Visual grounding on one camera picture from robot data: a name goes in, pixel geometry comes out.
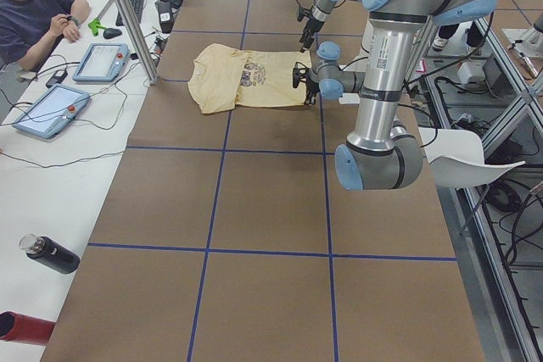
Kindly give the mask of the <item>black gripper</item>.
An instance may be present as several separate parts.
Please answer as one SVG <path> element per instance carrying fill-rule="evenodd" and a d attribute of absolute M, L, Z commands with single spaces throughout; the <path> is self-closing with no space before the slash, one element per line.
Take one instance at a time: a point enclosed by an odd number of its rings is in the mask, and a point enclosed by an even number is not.
<path fill-rule="evenodd" d="M 302 53 L 308 51 L 311 48 L 311 36 L 314 36 L 316 33 L 318 33 L 323 25 L 324 22 L 320 21 L 313 15 L 308 19 L 304 28 L 304 34 L 299 40 L 299 42 L 301 43 L 300 51 Z"/>
<path fill-rule="evenodd" d="M 318 75 L 313 71 L 313 69 L 306 68 L 305 73 L 302 76 L 306 88 L 304 105 L 316 104 L 316 97 L 319 93 Z"/>

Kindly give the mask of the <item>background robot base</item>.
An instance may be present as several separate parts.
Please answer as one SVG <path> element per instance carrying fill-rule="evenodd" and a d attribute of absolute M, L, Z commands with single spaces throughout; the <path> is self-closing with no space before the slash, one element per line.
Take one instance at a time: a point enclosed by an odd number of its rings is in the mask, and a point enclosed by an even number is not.
<path fill-rule="evenodd" d="M 502 32 L 510 43 L 508 49 L 513 50 L 521 65 L 536 79 L 540 70 L 534 61 L 542 59 L 542 14 L 528 29 L 503 29 Z"/>

